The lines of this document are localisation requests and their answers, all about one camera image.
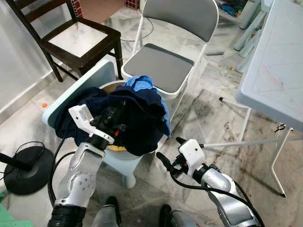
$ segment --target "chair seat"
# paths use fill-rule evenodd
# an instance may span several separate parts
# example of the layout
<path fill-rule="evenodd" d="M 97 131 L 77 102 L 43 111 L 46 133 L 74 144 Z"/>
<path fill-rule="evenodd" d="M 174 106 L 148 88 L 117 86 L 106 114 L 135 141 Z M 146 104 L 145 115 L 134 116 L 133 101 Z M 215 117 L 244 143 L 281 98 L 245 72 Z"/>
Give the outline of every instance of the chair seat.
<path fill-rule="evenodd" d="M 51 55 L 71 68 L 88 71 L 114 48 L 121 33 L 99 23 L 75 18 L 51 31 L 40 41 Z"/>
<path fill-rule="evenodd" d="M 144 45 L 124 65 L 132 76 L 149 76 L 155 87 L 174 93 L 181 87 L 194 62 L 153 44 Z"/>

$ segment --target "baseboard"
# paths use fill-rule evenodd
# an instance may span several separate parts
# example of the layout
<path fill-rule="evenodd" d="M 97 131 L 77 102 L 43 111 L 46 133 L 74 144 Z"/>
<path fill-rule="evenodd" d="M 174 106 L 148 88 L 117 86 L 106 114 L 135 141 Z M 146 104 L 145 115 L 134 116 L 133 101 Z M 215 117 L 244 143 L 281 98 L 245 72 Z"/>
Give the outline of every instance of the baseboard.
<path fill-rule="evenodd" d="M 6 121 L 14 112 L 24 106 L 29 100 L 37 95 L 41 90 L 47 87 L 55 79 L 53 71 L 49 71 L 37 82 L 29 86 L 17 97 L 0 109 L 0 124 Z"/>

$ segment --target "white wall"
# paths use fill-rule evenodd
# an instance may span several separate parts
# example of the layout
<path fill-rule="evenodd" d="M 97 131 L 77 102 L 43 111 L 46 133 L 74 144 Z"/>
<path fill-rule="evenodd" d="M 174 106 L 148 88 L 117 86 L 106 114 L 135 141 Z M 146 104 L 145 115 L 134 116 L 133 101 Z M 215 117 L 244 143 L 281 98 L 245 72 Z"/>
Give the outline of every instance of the white wall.
<path fill-rule="evenodd" d="M 57 7 L 32 24 L 41 36 L 69 19 L 66 6 Z M 41 49 L 6 1 L 0 1 L 0 109 L 50 73 Z"/>

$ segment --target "gray chair backrest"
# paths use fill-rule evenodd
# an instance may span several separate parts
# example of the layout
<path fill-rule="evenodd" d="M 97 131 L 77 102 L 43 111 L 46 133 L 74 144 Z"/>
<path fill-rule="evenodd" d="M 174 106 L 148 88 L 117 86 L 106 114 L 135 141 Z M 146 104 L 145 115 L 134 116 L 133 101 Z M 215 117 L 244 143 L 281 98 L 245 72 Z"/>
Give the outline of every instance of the gray chair backrest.
<path fill-rule="evenodd" d="M 143 16 L 177 25 L 208 42 L 218 22 L 214 0 L 147 0 Z"/>

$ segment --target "tabletop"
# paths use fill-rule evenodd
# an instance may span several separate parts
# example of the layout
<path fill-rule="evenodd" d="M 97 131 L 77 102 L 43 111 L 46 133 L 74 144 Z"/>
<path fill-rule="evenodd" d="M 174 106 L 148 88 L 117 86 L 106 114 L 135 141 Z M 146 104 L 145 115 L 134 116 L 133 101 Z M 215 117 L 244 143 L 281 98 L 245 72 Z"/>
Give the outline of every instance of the tabletop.
<path fill-rule="evenodd" d="M 289 0 L 273 2 L 235 98 L 303 131 L 303 7 Z"/>

